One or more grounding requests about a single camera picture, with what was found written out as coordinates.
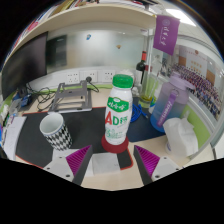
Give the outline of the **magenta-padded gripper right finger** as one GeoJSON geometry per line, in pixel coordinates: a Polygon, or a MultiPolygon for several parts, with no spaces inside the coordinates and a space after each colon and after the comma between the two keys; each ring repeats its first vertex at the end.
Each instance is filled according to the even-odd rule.
{"type": "Polygon", "coordinates": [[[134,146],[134,157],[144,185],[181,170],[168,156],[159,157],[137,145],[134,146]]]}

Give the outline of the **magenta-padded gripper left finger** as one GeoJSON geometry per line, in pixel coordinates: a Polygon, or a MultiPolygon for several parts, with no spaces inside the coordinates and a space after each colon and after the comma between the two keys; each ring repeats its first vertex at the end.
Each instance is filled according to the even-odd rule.
{"type": "Polygon", "coordinates": [[[81,185],[92,154],[92,146],[85,146],[68,156],[55,158],[44,167],[44,170],[76,185],[81,185]]]}

